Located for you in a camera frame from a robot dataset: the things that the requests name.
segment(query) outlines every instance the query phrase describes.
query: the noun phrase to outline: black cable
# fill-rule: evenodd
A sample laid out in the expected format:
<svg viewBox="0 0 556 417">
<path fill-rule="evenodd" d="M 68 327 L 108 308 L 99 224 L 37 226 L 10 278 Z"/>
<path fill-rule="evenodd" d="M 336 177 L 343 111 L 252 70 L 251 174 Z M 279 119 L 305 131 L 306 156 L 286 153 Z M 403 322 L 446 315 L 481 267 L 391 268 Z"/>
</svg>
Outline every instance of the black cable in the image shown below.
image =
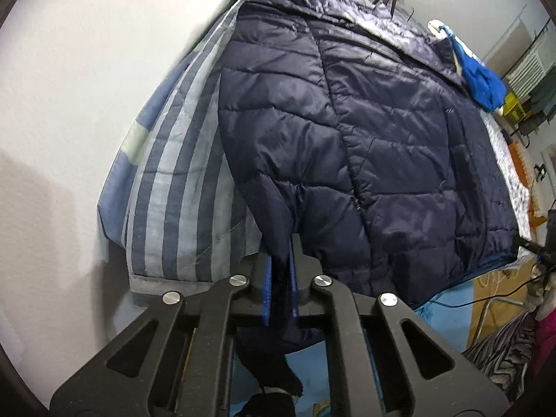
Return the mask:
<svg viewBox="0 0 556 417">
<path fill-rule="evenodd" d="M 443 302 L 438 302 L 438 301 L 433 301 L 433 300 L 430 300 L 429 302 L 433 302 L 433 303 L 438 304 L 439 306 L 443 306 L 445 308 L 457 309 L 457 308 L 464 308 L 465 306 L 470 306 L 471 304 L 475 304 L 476 302 L 488 301 L 488 300 L 491 300 L 492 298 L 507 298 L 508 296 L 513 295 L 516 291 L 518 291 L 520 288 L 524 287 L 525 285 L 530 284 L 530 283 L 538 280 L 539 278 L 552 273 L 554 271 L 554 269 L 556 269 L 556 265 L 550 267 L 548 270 L 546 270 L 546 272 L 542 273 L 540 276 L 533 277 L 532 279 L 529 279 L 528 281 L 525 281 L 523 284 L 521 284 L 519 287 L 517 287 L 514 291 L 511 291 L 511 292 L 503 294 L 503 295 L 488 296 L 486 298 L 481 298 L 480 300 L 474 300 L 474 301 L 471 301 L 471 302 L 466 302 L 465 304 L 458 304 L 457 306 L 451 306 L 449 304 L 444 304 Z"/>
</svg>

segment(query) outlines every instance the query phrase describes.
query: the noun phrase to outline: white wall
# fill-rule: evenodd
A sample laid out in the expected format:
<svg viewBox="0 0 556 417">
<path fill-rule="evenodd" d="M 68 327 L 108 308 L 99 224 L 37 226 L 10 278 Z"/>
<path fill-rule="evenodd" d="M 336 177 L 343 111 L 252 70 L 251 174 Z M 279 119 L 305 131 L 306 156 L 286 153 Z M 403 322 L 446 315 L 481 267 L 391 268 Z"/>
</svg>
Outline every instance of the white wall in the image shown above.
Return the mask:
<svg viewBox="0 0 556 417">
<path fill-rule="evenodd" d="M 0 341 L 45 403 L 106 343 L 122 275 L 96 204 L 120 143 L 227 2 L 18 0 L 0 29 Z"/>
<path fill-rule="evenodd" d="M 423 26 L 431 19 L 448 24 L 482 59 L 520 14 L 532 38 L 549 18 L 539 0 L 407 0 L 404 6 L 415 8 L 414 17 Z"/>
</svg>

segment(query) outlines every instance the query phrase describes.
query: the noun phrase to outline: yellow object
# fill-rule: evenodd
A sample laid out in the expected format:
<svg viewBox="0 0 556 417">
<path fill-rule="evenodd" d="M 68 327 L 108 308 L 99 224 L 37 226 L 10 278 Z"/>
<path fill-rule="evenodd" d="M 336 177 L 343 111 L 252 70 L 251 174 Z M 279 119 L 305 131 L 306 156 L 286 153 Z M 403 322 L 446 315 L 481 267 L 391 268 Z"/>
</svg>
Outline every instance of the yellow object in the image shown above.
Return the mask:
<svg viewBox="0 0 556 417">
<path fill-rule="evenodd" d="M 506 96 L 504 102 L 504 117 L 511 125 L 516 125 L 519 121 L 525 118 L 525 111 L 521 102 L 513 92 Z"/>
</svg>

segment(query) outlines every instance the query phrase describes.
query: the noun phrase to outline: white vent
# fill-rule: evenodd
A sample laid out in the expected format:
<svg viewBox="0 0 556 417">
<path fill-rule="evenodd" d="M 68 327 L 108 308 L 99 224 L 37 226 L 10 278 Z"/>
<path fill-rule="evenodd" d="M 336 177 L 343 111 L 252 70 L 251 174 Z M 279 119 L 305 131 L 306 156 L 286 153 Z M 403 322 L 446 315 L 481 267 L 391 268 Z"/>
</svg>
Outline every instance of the white vent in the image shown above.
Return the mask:
<svg viewBox="0 0 556 417">
<path fill-rule="evenodd" d="M 546 57 L 546 33 L 541 35 L 530 52 L 523 58 L 514 71 L 508 74 L 508 82 L 519 100 L 523 100 L 546 76 L 551 64 L 544 64 L 541 57 Z"/>
</svg>

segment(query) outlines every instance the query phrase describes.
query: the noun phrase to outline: blue garment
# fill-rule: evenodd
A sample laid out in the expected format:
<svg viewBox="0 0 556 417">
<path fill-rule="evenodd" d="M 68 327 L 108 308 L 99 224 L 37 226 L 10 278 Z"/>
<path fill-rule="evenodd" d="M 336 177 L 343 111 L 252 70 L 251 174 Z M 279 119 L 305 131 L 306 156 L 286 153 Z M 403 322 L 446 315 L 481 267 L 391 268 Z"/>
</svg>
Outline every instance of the blue garment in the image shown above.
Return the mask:
<svg viewBox="0 0 556 417">
<path fill-rule="evenodd" d="M 470 57 L 448 26 L 443 25 L 440 29 L 450 38 L 471 97 L 489 113 L 503 106 L 508 90 L 502 80 L 480 61 Z"/>
<path fill-rule="evenodd" d="M 352 291 L 416 308 L 515 260 L 508 189 L 446 43 L 351 0 L 240 8 L 220 134 L 276 265 L 299 233 Z"/>
</svg>

